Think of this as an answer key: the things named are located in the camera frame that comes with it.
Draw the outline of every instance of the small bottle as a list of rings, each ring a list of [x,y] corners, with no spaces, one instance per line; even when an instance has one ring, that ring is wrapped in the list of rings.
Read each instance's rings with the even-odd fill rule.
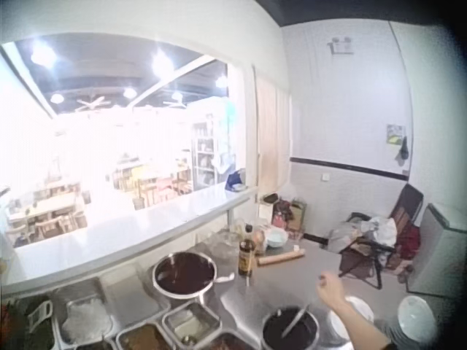
[[[245,225],[247,234],[240,242],[239,275],[250,277],[255,263],[255,243],[252,240],[252,225]]]
[[[255,227],[255,232],[253,232],[253,243],[255,244],[255,254],[264,255],[266,251],[266,235],[261,227]]]

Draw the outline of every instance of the white countertop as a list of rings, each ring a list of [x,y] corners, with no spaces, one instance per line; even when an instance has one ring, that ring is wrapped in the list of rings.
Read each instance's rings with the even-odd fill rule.
[[[255,194],[234,193],[225,184],[183,195],[152,208],[15,249],[1,277],[9,295],[45,287],[136,256],[214,219]]]

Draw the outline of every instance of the glass bottle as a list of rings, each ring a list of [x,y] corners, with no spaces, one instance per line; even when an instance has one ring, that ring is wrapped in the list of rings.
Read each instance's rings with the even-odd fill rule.
[[[255,263],[255,243],[252,240],[252,225],[245,225],[246,235],[240,242],[239,275],[250,277]]]

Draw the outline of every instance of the ceiling light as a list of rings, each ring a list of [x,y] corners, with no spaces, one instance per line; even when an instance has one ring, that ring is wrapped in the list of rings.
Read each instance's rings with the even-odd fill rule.
[[[53,104],[61,104],[63,101],[65,101],[65,98],[59,93],[54,93],[50,98],[50,102]]]
[[[40,66],[52,68],[57,60],[57,55],[46,44],[37,43],[34,46],[34,51],[31,55],[31,61]]]
[[[174,64],[163,51],[159,51],[154,57],[153,71],[159,78],[167,78],[174,72]]]
[[[137,95],[137,92],[131,88],[131,87],[127,87],[125,89],[125,91],[123,92],[123,95],[126,97],[126,98],[129,98],[129,99],[132,99],[132,98],[135,98],[136,95]]]
[[[218,88],[226,88],[228,86],[227,77],[225,75],[219,77],[219,79],[216,80],[216,86]]]
[[[181,93],[179,93],[178,91],[175,91],[173,94],[172,94],[172,98],[177,101],[177,102],[182,102],[183,100],[183,95]]]

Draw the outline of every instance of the white plate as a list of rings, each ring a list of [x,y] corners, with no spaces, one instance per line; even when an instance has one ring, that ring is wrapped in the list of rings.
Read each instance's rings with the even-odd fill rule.
[[[350,302],[353,305],[354,309],[358,311],[358,313],[360,313],[360,315],[362,315],[371,323],[373,323],[374,314],[367,303],[365,303],[360,298],[353,296],[345,297],[345,300]],[[350,339],[349,333],[347,333],[344,323],[342,323],[341,319],[336,315],[334,311],[330,311],[328,314],[328,326],[335,338],[338,338],[339,340],[343,341],[348,341]]]

